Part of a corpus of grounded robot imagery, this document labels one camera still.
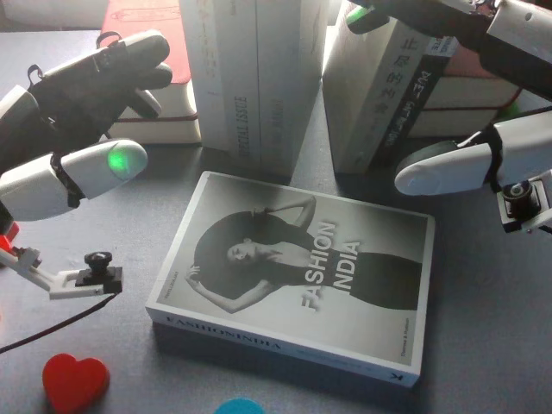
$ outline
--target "woman's arm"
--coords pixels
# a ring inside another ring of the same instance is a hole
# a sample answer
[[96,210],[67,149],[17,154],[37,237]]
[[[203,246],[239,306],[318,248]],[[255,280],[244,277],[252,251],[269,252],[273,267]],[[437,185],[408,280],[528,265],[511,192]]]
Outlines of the woman's arm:
[[252,304],[260,302],[276,290],[276,287],[272,283],[267,282],[266,280],[261,280],[256,287],[245,292],[238,299],[228,299],[217,293],[211,292],[203,286],[201,282],[191,278],[186,278],[186,281],[190,284],[194,291],[228,313],[236,313],[242,309],[248,308]]
[[302,210],[297,220],[295,220],[294,225],[306,231],[311,225],[312,218],[314,217],[314,212],[317,209],[317,200],[314,196],[309,196],[296,202],[282,204],[273,209],[267,208],[265,209],[265,212],[274,213],[276,211],[289,210],[297,207],[301,207]]

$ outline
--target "red heart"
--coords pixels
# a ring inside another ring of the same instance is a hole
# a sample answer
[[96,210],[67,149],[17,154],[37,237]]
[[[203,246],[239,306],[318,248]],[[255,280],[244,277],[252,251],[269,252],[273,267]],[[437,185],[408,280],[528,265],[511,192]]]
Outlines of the red heart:
[[95,358],[77,361],[72,355],[57,354],[44,366],[42,384],[56,413],[73,414],[102,397],[110,372]]

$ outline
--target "blue circle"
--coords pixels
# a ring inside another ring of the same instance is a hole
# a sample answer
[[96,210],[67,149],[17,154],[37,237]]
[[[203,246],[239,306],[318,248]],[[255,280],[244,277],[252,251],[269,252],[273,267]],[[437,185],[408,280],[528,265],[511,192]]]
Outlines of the blue circle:
[[265,411],[250,399],[236,398],[218,407],[215,414],[265,414]]

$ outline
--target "gray table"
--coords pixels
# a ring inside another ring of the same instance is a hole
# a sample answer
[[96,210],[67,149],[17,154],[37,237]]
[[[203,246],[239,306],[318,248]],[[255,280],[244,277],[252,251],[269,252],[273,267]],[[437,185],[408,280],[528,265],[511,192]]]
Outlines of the gray table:
[[[22,224],[17,244],[40,249],[45,268],[80,268],[84,253],[107,249],[124,266],[126,283],[98,313],[0,356],[0,412],[47,411],[41,370],[62,352],[96,356],[111,371],[110,389],[91,412],[211,414],[236,397],[278,414],[552,411],[552,237],[504,234],[489,191],[408,198],[393,189],[391,172],[336,180],[318,97],[290,184],[436,218],[423,376],[409,391],[153,326],[144,304],[201,172],[281,181],[235,169],[197,147],[151,147],[148,153],[148,169],[133,182],[70,214]],[[2,270],[0,343],[97,301],[50,302],[45,292]]]

